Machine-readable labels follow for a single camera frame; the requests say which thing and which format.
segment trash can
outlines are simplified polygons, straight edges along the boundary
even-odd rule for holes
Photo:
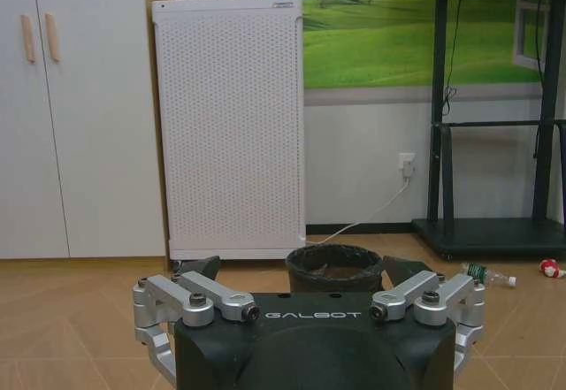
[[[356,246],[325,244],[293,251],[286,260],[292,293],[383,290],[381,257]]]

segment perforated panel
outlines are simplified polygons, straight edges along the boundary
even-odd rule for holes
[[[304,243],[300,0],[154,4],[171,250]]]

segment red toy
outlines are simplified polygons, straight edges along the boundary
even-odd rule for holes
[[[539,269],[549,278],[562,278],[566,276],[566,271],[560,269],[558,262],[554,259],[545,259],[540,262]]]

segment green grass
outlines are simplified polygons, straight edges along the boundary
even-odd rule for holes
[[[431,83],[434,0],[321,1],[304,0],[307,88]],[[512,63],[515,1],[463,0],[453,83],[537,79]]]

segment black stand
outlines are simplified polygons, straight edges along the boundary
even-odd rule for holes
[[[416,219],[418,234],[440,255],[453,256],[544,256],[566,255],[562,224],[547,218],[553,131],[557,126],[561,143],[562,199],[566,217],[566,121],[555,119],[562,29],[566,0],[551,0],[547,58],[540,120],[507,122],[443,123],[444,69],[448,0],[436,0],[434,68],[432,79],[432,123],[427,219]],[[452,173],[452,128],[469,126],[537,126],[539,146],[531,218],[454,217]],[[440,169],[442,207],[439,219]]]

